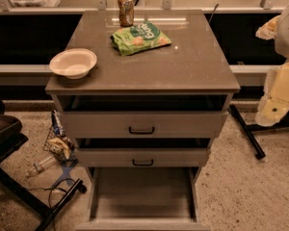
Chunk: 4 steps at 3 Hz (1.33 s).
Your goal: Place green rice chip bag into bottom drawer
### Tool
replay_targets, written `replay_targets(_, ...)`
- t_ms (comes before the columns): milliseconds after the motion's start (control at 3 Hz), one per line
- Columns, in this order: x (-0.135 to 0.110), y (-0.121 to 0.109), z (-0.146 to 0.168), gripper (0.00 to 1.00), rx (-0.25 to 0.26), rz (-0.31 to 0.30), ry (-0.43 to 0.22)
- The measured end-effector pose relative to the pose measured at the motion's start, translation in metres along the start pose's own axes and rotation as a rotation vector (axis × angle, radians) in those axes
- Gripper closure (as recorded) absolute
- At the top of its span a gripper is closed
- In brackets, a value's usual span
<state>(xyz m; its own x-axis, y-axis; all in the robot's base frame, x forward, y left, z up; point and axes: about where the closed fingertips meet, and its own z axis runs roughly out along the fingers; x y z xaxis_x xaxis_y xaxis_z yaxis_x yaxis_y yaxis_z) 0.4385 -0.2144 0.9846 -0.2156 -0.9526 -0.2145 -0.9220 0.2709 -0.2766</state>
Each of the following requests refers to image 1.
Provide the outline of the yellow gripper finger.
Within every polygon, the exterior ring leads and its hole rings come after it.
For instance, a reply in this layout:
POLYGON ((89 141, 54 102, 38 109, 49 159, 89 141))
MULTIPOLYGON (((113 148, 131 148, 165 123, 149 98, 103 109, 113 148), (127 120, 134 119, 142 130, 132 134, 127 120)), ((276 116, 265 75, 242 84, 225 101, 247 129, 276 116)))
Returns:
POLYGON ((268 71, 264 95, 261 97, 255 122, 264 127, 279 123, 289 112, 289 60, 268 71))
POLYGON ((260 39, 274 39, 276 37, 276 26, 279 20, 279 15, 273 17, 263 26, 259 27, 255 35, 260 39))

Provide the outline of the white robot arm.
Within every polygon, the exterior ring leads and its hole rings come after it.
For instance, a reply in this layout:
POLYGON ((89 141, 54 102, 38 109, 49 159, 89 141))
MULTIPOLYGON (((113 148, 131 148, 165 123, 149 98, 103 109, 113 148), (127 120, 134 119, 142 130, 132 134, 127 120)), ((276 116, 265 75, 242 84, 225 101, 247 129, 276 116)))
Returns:
POLYGON ((274 39, 275 51, 286 59, 284 64, 268 71, 264 94, 257 108, 255 122, 270 127, 279 123, 289 112, 289 4, 281 15, 260 27, 256 36, 265 40, 274 39))

